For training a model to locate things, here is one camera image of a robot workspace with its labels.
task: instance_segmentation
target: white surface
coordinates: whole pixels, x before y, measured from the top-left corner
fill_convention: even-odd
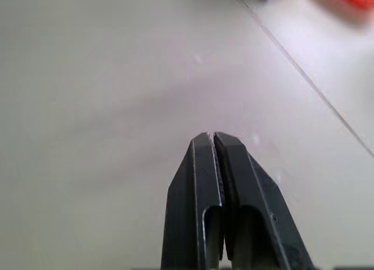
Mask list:
[[[158,267],[168,185],[214,130],[279,183],[317,266],[374,264],[372,156],[239,0],[0,5],[1,269]]]
[[[374,152],[374,13],[345,0],[243,0]]]

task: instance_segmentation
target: white floor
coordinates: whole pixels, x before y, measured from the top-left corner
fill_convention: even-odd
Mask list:
[[[374,265],[373,64],[373,14],[339,0],[0,0],[0,268],[158,267],[168,185],[215,130],[316,266]]]

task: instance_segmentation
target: white table surface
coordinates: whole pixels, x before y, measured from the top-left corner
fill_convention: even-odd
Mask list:
[[[215,130],[277,181],[316,266],[374,265],[366,18],[317,0],[0,0],[0,268],[158,267],[168,185]]]

